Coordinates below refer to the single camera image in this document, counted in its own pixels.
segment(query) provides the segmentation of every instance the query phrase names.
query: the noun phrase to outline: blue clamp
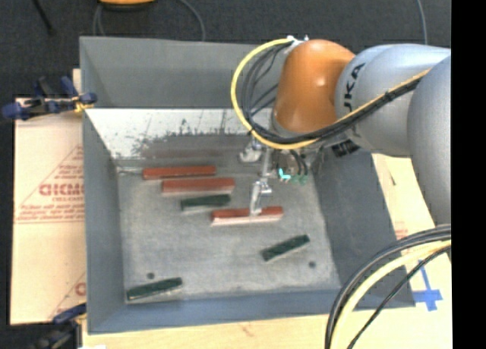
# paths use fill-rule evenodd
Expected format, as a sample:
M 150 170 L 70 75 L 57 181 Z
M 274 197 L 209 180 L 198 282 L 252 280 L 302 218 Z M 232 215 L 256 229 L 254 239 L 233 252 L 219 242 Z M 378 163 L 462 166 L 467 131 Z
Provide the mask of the blue clamp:
M 52 94 L 52 89 L 46 78 L 41 77 L 33 86 L 34 97 L 26 100 L 24 105 L 21 105 L 19 102 L 4 105 L 2 107 L 2 115 L 4 118 L 25 121 L 41 115 L 58 114 L 70 110 L 80 111 L 92 106 L 98 100 L 95 93 L 79 95 L 72 80 L 67 76 L 61 78 L 61 88 L 68 99 L 46 100 L 46 94 Z

